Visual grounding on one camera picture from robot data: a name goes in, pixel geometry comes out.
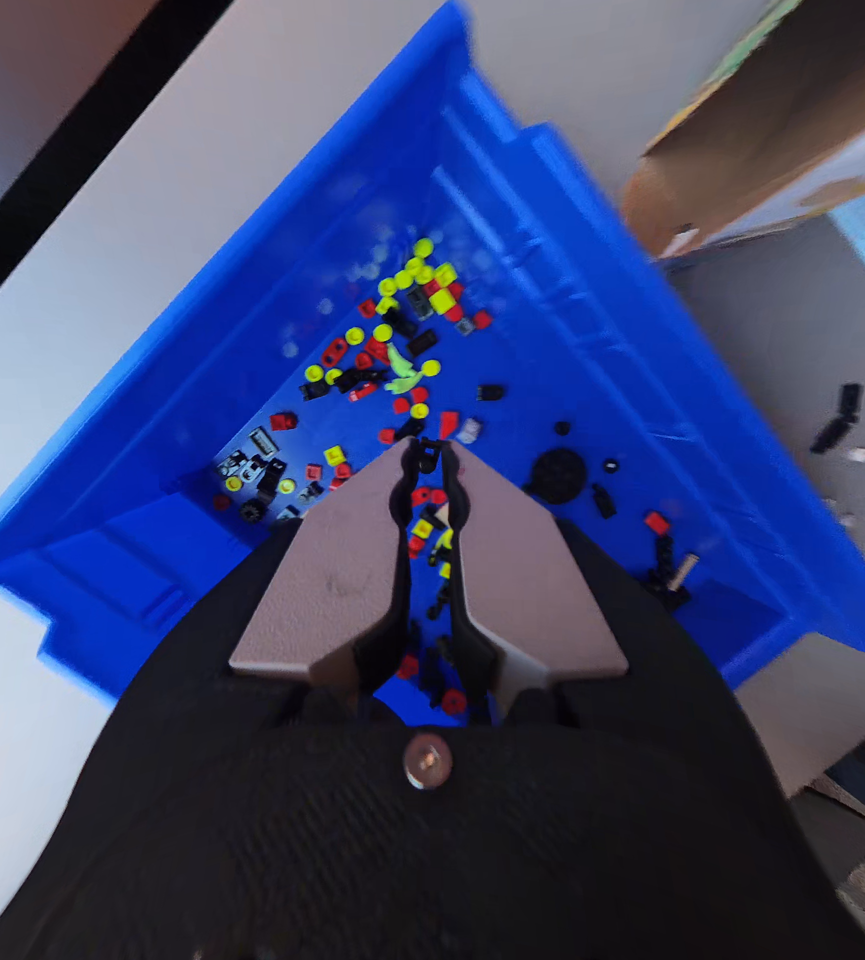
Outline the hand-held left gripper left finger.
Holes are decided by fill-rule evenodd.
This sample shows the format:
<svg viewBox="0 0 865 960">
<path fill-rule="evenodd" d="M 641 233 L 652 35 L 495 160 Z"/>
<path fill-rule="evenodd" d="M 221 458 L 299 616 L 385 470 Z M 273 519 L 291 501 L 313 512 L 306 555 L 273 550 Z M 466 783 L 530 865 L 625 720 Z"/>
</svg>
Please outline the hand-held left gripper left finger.
<svg viewBox="0 0 865 960">
<path fill-rule="evenodd" d="M 414 490 L 406 438 L 309 509 L 231 654 L 234 675 L 325 690 L 349 710 L 391 679 L 410 641 Z"/>
</svg>

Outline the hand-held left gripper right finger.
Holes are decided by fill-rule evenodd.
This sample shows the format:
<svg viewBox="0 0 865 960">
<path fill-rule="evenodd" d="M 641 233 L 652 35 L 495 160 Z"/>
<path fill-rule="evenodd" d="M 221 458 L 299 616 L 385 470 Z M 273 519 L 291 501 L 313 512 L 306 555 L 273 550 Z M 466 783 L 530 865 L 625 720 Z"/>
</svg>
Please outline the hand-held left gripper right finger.
<svg viewBox="0 0 865 960">
<path fill-rule="evenodd" d="M 509 713 L 527 690 L 612 680 L 629 661 L 554 515 L 444 440 L 453 662 L 470 703 Z"/>
</svg>

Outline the blue plastic bin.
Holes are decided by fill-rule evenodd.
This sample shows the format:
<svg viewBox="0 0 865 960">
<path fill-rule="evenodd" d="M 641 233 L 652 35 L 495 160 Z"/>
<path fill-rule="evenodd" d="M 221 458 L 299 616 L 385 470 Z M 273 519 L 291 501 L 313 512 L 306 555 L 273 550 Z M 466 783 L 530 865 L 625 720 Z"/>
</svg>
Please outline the blue plastic bin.
<svg viewBox="0 0 865 960">
<path fill-rule="evenodd" d="M 732 688 L 802 635 L 865 652 L 865 559 L 556 130 L 520 126 L 446 3 L 177 295 L 0 499 L 0 593 L 39 656 L 114 702 L 276 520 L 324 504 L 407 415 L 356 373 L 378 285 L 429 237 L 460 306 L 413 335 L 431 435 L 478 418 L 508 479 L 556 441 L 588 474 L 559 516 L 635 574 L 663 516 L 698 556 L 676 617 Z"/>
</svg>

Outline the pile of lego bricks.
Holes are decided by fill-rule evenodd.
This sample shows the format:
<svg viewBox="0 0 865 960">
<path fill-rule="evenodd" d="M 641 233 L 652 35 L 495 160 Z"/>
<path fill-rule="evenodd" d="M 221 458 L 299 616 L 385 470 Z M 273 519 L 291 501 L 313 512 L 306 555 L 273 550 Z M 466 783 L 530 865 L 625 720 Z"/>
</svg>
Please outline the pile of lego bricks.
<svg viewBox="0 0 865 960">
<path fill-rule="evenodd" d="M 425 381 L 441 372 L 439 359 L 428 355 L 439 344 L 431 318 L 442 318 L 463 334 L 484 330 L 492 320 L 483 310 L 467 314 L 455 268 L 450 263 L 437 265 L 431 259 L 434 250 L 431 239 L 418 241 L 405 266 L 378 283 L 378 298 L 358 306 L 362 318 L 377 321 L 371 335 L 358 325 L 348 328 L 329 342 L 319 363 L 308 366 L 298 384 L 305 401 L 343 396 L 355 407 L 386 391 L 402 422 L 379 432 L 381 454 L 399 441 L 421 437 L 453 441 L 468 450 L 482 433 L 480 420 L 467 418 L 461 423 L 460 412 L 453 410 L 442 410 L 434 432 L 427 431 L 431 413 Z M 282 526 L 302 521 L 311 508 L 360 472 L 350 460 L 347 441 L 324 447 L 316 462 L 302 462 L 321 432 L 302 437 L 301 427 L 310 428 L 306 417 L 267 403 L 215 455 L 211 468 L 221 479 L 223 492 L 214 497 L 213 507 L 236 509 L 250 528 L 265 522 Z M 397 674 L 413 680 L 445 714 L 487 716 L 484 702 L 469 702 L 454 663 L 452 530 L 440 462 L 434 474 L 414 470 L 411 513 L 406 526 L 409 642 Z"/>
</svg>

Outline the black round lego disc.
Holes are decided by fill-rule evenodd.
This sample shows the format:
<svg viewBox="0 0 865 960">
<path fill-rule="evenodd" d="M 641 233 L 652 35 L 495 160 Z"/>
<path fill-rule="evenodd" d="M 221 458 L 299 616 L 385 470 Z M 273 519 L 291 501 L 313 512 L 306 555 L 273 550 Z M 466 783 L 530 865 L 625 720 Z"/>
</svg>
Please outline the black round lego disc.
<svg viewBox="0 0 865 960">
<path fill-rule="evenodd" d="M 547 506 L 565 505 L 583 493 L 588 470 L 583 457 L 568 447 L 541 453 L 532 463 L 522 490 Z"/>
</svg>

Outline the black lego assembly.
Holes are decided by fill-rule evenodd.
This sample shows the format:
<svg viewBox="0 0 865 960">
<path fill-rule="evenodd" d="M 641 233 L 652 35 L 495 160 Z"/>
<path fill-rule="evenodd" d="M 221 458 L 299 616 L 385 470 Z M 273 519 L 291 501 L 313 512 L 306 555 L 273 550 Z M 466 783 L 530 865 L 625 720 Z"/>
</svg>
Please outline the black lego assembly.
<svg viewBox="0 0 865 960">
<path fill-rule="evenodd" d="M 839 388 L 835 415 L 821 428 L 810 445 L 810 454 L 823 455 L 834 450 L 860 419 L 864 386 L 849 382 Z"/>
</svg>

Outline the lego set cardboard box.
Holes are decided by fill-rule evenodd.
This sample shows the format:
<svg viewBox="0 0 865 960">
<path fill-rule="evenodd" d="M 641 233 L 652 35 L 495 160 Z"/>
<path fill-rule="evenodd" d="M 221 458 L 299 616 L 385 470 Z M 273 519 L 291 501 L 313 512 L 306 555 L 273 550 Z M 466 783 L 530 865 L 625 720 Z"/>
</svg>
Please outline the lego set cardboard box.
<svg viewBox="0 0 865 960">
<path fill-rule="evenodd" d="M 865 1 L 771 2 L 648 144 L 620 213 L 654 259 L 865 195 Z"/>
</svg>

